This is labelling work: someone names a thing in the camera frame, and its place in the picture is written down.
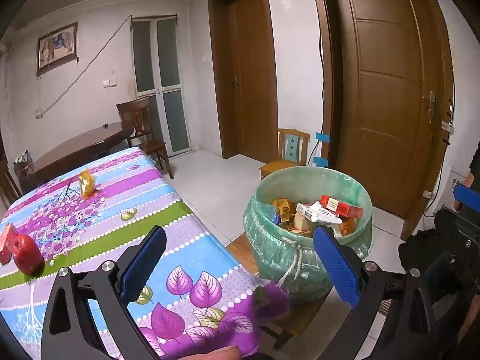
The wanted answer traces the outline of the red white cardboard box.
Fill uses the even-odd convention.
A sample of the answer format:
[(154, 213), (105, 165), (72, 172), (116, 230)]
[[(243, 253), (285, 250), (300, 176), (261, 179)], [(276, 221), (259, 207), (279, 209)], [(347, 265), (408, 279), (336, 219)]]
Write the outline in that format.
[(361, 219), (364, 209), (328, 195), (322, 195), (320, 200), (303, 204), (298, 203), (296, 211), (313, 223), (341, 224), (343, 219)]

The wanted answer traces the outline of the orange snack packet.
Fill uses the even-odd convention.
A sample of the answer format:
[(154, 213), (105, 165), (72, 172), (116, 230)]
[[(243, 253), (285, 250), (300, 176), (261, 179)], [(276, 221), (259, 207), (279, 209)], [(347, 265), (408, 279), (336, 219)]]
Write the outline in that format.
[(348, 236), (356, 230), (356, 219), (351, 217), (341, 217), (342, 222), (338, 225), (341, 236)]

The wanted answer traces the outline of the green lined trash bin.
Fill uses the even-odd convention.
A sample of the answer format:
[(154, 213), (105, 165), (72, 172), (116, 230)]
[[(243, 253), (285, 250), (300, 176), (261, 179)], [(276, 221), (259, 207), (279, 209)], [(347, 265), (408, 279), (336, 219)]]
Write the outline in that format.
[(373, 204), (366, 188), (354, 178), (329, 168), (296, 166), (266, 176), (247, 205), (243, 226), (261, 278), (273, 281), (293, 303), (326, 295), (332, 287), (313, 247), (317, 223), (296, 212), (296, 206), (319, 203), (329, 196), (362, 208), (355, 229), (342, 235), (331, 227), (341, 245), (365, 260), (372, 244)]

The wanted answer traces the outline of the wooden stool under bin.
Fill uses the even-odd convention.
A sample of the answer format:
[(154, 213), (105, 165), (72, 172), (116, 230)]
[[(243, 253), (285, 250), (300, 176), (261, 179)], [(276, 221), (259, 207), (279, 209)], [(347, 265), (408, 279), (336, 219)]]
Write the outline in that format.
[[(228, 246), (227, 250), (251, 273), (260, 277), (251, 245), (246, 233), (242, 233)], [(254, 291), (256, 310), (259, 312), (260, 330), (275, 339), (272, 348), (282, 349), (291, 338), (305, 332), (320, 308), (324, 305), (330, 289), (314, 301), (291, 303), (287, 295), (273, 283)]]

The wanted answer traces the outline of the yellow snack bag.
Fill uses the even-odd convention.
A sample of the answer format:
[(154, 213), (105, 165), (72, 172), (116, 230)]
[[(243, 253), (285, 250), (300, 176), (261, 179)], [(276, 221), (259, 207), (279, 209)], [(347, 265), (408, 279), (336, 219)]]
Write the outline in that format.
[(86, 168), (78, 175), (80, 195), (84, 199), (90, 198), (95, 193), (95, 176)]

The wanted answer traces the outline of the red apple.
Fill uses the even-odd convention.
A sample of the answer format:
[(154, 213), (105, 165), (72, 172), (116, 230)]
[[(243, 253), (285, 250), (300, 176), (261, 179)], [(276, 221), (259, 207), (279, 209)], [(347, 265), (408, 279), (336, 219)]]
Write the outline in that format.
[(12, 246), (12, 255), (16, 267), (28, 276), (35, 276), (43, 267), (44, 259), (36, 242), (32, 237), (18, 235)]

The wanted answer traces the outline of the dark wooden dining table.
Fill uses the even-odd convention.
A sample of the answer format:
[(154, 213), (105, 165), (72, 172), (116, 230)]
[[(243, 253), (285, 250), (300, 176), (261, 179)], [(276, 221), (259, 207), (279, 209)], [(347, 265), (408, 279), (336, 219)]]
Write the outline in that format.
[(133, 131), (128, 122), (114, 122), (64, 141), (26, 166), (24, 175), (19, 177), (22, 192), (26, 194), (57, 176), (108, 155)]

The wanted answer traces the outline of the red tissue packet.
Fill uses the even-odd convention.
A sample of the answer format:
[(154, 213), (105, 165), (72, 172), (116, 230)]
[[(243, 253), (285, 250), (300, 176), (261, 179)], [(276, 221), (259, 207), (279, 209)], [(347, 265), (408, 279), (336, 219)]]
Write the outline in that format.
[(11, 261), (12, 248), (18, 232), (12, 223), (7, 223), (0, 236), (0, 263), (8, 264)]

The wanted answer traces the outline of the small yellow wooden chair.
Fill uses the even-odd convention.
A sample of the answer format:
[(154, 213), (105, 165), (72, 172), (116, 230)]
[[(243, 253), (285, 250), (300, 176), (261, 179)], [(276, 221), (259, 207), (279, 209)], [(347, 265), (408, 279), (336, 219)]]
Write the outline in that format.
[(277, 158), (259, 169), (261, 180), (281, 169), (307, 165), (310, 140), (308, 133), (292, 128), (279, 128), (277, 137)]

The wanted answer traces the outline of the dark wooden chair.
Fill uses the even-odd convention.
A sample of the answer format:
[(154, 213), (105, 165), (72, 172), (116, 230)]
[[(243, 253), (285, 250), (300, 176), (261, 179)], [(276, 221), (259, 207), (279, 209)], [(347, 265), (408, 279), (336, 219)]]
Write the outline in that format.
[(128, 146), (133, 147), (133, 143), (137, 141), (137, 147), (145, 154), (155, 154), (160, 163), (160, 168), (163, 169), (163, 164), (165, 164), (168, 175), (173, 180), (174, 175), (169, 162), (166, 143), (154, 134), (150, 113), (151, 98), (152, 95), (145, 95), (115, 106), (121, 121), (133, 128), (133, 133), (127, 138)]

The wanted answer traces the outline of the glass balcony door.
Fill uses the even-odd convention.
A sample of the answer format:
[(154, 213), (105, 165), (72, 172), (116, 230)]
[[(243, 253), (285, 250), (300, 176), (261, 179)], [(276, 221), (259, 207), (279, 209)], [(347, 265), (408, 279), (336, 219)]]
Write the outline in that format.
[(150, 97), (154, 134), (166, 143), (170, 157), (191, 149), (178, 58), (177, 17), (160, 16), (131, 22), (133, 69), (137, 95)]

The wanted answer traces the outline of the brown wooden door near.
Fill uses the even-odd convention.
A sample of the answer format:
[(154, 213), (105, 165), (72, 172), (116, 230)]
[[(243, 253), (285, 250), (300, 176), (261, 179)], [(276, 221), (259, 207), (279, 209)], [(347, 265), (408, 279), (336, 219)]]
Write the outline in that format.
[(321, 153), (403, 220), (409, 238), (448, 147), (452, 57), (438, 0), (316, 0), (325, 80)]

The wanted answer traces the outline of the brown wooden door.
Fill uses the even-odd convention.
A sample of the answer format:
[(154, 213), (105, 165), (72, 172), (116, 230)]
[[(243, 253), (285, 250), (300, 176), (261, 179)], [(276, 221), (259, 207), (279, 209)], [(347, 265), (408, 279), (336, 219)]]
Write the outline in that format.
[(269, 0), (208, 0), (224, 158), (274, 160), (278, 93)]
[(438, 0), (316, 0), (325, 80), (321, 153), (403, 220), (409, 238), (448, 147), (452, 57)]

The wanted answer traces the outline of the brown wooden door far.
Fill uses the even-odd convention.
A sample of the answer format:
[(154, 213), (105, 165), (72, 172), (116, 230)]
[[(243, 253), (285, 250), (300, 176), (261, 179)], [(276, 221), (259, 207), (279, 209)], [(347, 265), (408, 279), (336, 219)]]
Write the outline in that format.
[(224, 158), (274, 160), (278, 93), (269, 0), (208, 0)]

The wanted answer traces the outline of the framed wall picture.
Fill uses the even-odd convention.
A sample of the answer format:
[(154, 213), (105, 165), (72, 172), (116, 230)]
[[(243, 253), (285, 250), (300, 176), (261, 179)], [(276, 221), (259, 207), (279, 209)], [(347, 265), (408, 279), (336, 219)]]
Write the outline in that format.
[(78, 22), (47, 33), (37, 41), (37, 76), (51, 71), (64, 63), (78, 60)]

